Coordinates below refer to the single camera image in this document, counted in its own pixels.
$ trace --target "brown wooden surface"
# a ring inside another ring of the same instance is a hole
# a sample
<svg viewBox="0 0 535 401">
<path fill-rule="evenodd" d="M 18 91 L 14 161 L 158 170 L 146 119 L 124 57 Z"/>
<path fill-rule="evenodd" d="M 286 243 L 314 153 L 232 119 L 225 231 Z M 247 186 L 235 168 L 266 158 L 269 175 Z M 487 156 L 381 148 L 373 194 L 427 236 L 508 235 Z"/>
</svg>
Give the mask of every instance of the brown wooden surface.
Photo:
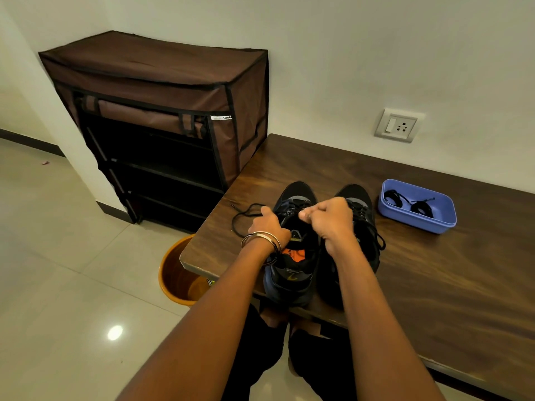
<svg viewBox="0 0 535 401">
<path fill-rule="evenodd" d="M 535 400 L 535 195 L 271 134 L 180 260 L 216 279 L 228 268 L 241 241 L 231 202 L 272 207 L 302 180 L 320 201 L 357 183 L 376 203 L 386 179 L 450 196 L 458 216 L 443 235 L 376 216 L 387 242 L 377 278 L 418 354 L 482 388 Z M 242 217 L 238 226 L 250 223 Z M 346 325 L 318 296 L 295 311 Z"/>
</svg>

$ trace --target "trash bin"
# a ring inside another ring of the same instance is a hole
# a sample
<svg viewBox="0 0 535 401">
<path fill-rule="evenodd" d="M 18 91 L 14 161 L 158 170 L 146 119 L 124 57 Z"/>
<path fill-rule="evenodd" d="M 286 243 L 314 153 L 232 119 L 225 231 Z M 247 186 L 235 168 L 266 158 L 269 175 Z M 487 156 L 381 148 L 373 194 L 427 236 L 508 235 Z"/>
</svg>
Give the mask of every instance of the trash bin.
<svg viewBox="0 0 535 401">
<path fill-rule="evenodd" d="M 190 307 L 210 288 L 208 279 L 184 269 L 180 262 L 180 254 L 194 236 L 186 236 L 171 246 L 158 271 L 158 281 L 164 294 L 171 301 Z"/>
</svg>

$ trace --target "hand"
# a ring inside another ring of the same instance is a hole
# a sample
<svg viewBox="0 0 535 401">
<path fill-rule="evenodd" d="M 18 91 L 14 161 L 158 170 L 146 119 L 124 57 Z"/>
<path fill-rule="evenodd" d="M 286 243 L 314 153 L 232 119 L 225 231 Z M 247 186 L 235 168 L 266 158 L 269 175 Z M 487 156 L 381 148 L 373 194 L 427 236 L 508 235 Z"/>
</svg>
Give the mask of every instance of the hand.
<svg viewBox="0 0 535 401">
<path fill-rule="evenodd" d="M 356 243 L 353 232 L 353 212 L 344 197 L 322 201 L 299 212 L 301 221 L 312 224 L 316 233 L 325 240 L 327 252 L 335 251 L 348 243 Z"/>
<path fill-rule="evenodd" d="M 284 249 L 291 238 L 290 230 L 280 227 L 279 219 L 277 218 L 277 215 L 271 211 L 271 208 L 264 206 L 260 209 L 260 212 L 262 213 L 262 216 L 258 216 L 254 219 L 248 232 L 250 234 L 258 231 L 269 232 L 275 235 L 279 240 L 282 246 L 280 249 Z M 264 238 L 254 238 L 254 240 L 266 241 Z M 271 251 L 269 252 L 271 253 L 273 251 L 273 245 L 267 241 L 266 243 L 271 247 Z"/>
</svg>

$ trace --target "shoe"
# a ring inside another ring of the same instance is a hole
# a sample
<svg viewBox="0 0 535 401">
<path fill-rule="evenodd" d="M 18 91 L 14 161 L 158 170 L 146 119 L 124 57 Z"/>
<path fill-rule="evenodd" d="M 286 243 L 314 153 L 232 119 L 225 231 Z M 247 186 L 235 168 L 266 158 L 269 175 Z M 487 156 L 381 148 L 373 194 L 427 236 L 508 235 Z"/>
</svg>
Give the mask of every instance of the shoe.
<svg viewBox="0 0 535 401">
<path fill-rule="evenodd" d="M 336 197 L 344 197 L 347 205 L 353 211 L 353 232 L 357 238 L 362 252 L 374 273 L 379 267 L 380 252 L 385 249 L 386 243 L 377 233 L 375 216 L 371 198 L 366 190 L 358 184 L 348 184 L 341 189 Z M 333 258 L 327 253 L 325 243 L 322 243 L 317 276 L 318 294 L 323 300 L 339 309 L 344 309 L 338 269 Z"/>
<path fill-rule="evenodd" d="M 277 304 L 302 307 L 312 298 L 320 239 L 298 214 L 316 203 L 312 189 L 306 183 L 296 181 L 284 190 L 273 208 L 280 226 L 291 230 L 290 242 L 277 261 L 267 266 L 264 272 L 266 295 Z"/>
</svg>

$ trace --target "person's left hand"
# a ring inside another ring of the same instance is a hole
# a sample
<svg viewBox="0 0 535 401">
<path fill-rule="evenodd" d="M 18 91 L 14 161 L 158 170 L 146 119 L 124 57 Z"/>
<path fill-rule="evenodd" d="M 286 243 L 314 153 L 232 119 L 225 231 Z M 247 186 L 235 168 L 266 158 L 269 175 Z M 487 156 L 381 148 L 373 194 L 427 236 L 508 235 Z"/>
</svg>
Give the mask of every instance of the person's left hand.
<svg viewBox="0 0 535 401">
<path fill-rule="evenodd" d="M 265 231 L 269 232 L 277 237 L 279 240 L 282 248 L 281 250 L 286 247 L 288 242 L 291 238 L 291 232 L 289 229 L 281 228 L 279 224 L 279 219 L 277 218 L 277 215 L 271 211 L 271 208 L 267 206 L 263 206 L 260 209 L 260 212 L 262 212 L 262 216 L 258 216 L 254 219 L 252 222 L 251 227 L 249 228 L 249 233 L 252 234 L 253 232 L 258 231 Z"/>
</svg>

